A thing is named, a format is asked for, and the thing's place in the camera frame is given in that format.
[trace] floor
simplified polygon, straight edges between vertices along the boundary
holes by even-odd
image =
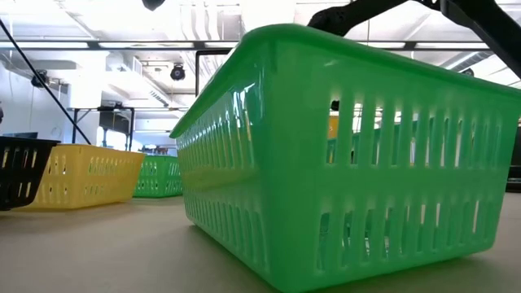
[[[352,282],[334,292],[521,291],[521,195],[490,251]],[[75,212],[0,213],[0,292],[275,292],[193,226],[182,198]]]

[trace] wall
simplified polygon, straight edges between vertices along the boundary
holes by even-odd
[[[61,99],[68,99],[66,94]],[[38,132],[38,138],[63,139],[65,115],[45,90],[34,88],[31,81],[5,69],[0,63],[0,106],[4,112],[0,135]]]

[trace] dome camera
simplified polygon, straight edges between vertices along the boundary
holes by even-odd
[[[173,69],[170,72],[170,78],[175,81],[182,81],[185,79],[185,69],[182,68],[182,64],[174,64]]]

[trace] slotted basket wall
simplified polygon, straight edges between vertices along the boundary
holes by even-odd
[[[34,200],[50,150],[57,143],[0,137],[0,211],[23,207]]]
[[[259,28],[173,131],[186,214],[285,292],[483,251],[520,96],[314,29]]]
[[[86,208],[131,199],[144,156],[97,146],[58,145],[27,208]]]
[[[163,198],[182,195],[181,172],[177,157],[148,155],[142,163],[136,198]]]

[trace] fluorescent light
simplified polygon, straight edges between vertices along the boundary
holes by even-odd
[[[416,44],[418,49],[488,49],[483,42],[419,42]]]
[[[174,111],[173,108],[167,108],[167,107],[140,107],[140,108],[134,108],[136,112],[167,112],[167,111]]]
[[[238,42],[205,42],[207,48],[233,48]]]
[[[380,49],[402,49],[404,42],[360,42],[362,45],[372,46]]]
[[[60,49],[60,48],[75,48],[88,49],[89,45],[86,42],[17,42],[22,49],[42,48],[42,49]],[[0,42],[1,49],[15,49],[11,42]]]
[[[169,133],[170,130],[134,130],[135,133]]]
[[[102,48],[132,49],[132,48],[193,48],[193,42],[100,42]]]

